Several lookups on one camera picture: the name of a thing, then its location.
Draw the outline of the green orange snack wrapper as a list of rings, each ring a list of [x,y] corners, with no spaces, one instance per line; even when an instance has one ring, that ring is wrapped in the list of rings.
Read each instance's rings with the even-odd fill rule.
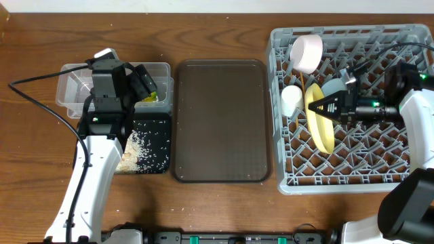
[[[143,102],[158,102],[158,95],[157,92],[152,92],[148,97],[142,100]]]

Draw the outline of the light blue bowl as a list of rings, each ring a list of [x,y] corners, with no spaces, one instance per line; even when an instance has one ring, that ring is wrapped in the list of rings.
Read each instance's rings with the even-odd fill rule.
[[[321,86],[321,90],[323,92],[323,95],[327,97],[339,91],[346,91],[347,87],[341,78],[335,78],[326,81]]]

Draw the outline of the yellow plate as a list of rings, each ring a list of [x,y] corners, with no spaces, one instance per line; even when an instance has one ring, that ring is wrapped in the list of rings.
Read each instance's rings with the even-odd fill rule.
[[[308,130],[321,153],[332,154],[335,147],[334,126],[331,119],[322,117],[309,108],[309,104],[324,98],[318,84],[314,83],[307,88],[304,94],[304,108],[307,116]]]

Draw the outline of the cream white cup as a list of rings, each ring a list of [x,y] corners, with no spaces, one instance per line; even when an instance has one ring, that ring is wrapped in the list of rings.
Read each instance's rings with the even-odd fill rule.
[[[296,85],[289,85],[281,92],[281,112],[286,117],[291,117],[296,109],[304,108],[302,90]]]

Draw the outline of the wooden chopstick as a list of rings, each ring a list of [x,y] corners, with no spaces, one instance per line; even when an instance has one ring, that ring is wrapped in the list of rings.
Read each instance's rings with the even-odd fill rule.
[[[292,71],[290,72],[290,78],[292,80],[293,74]],[[296,116],[296,129],[298,129],[299,122],[298,122],[298,115]]]
[[[304,101],[304,99],[305,99],[304,75],[301,71],[299,73],[300,73],[300,82],[301,82],[301,86],[302,86],[302,97],[303,97],[303,101]]]

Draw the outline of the white bowl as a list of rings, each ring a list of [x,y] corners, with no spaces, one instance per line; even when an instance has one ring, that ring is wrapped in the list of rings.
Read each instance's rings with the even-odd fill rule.
[[[292,45],[290,60],[293,69],[305,73],[313,73],[321,61],[323,41],[319,35],[301,35]]]

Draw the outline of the rice pile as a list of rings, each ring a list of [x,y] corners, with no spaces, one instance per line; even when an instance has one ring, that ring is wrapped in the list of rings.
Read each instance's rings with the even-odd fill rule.
[[[171,123],[168,119],[134,121],[116,174],[162,174],[170,164]]]

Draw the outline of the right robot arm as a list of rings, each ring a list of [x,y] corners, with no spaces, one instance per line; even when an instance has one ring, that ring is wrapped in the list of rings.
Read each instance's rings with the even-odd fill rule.
[[[316,98],[306,108],[338,123],[403,121],[410,174],[381,202],[375,216],[347,222],[333,243],[433,242],[433,76],[400,62],[384,75],[382,98],[363,98],[357,89]]]

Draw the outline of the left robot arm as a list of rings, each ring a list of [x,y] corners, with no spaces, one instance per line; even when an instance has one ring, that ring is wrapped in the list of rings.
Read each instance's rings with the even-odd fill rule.
[[[73,173],[44,243],[101,243],[104,208],[133,129],[135,105],[157,91],[142,64],[105,59],[88,66],[93,87],[75,130]]]

